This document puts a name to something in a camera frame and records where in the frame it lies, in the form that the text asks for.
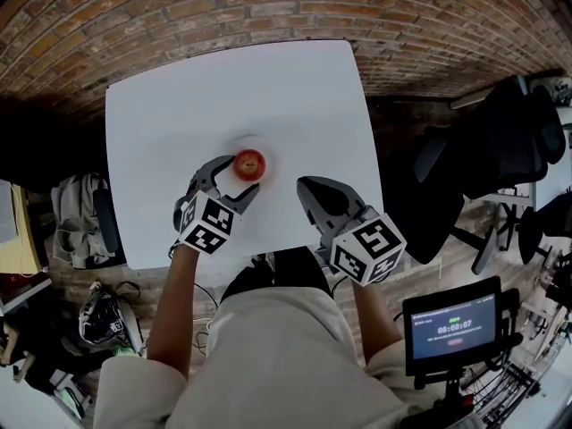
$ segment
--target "white desk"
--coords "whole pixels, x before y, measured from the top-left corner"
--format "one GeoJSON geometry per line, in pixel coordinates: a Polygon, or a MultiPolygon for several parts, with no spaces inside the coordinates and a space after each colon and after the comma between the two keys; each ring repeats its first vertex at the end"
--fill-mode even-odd
{"type": "MultiPolygon", "coordinates": [[[[106,100],[114,209],[133,269],[169,265],[175,200],[202,164],[247,145],[271,155],[270,173],[217,260],[317,244],[296,194],[300,176],[345,182],[383,212],[374,137],[346,41],[201,55],[113,84],[106,100]]],[[[245,186],[230,173],[217,181],[233,195],[245,186]]]]}
{"type": "Polygon", "coordinates": [[[518,195],[489,194],[481,199],[507,205],[531,206],[535,211],[548,205],[554,198],[566,192],[572,186],[572,157],[568,149],[568,132],[565,131],[567,150],[554,165],[548,164],[546,176],[527,185],[518,185],[518,195]]]}

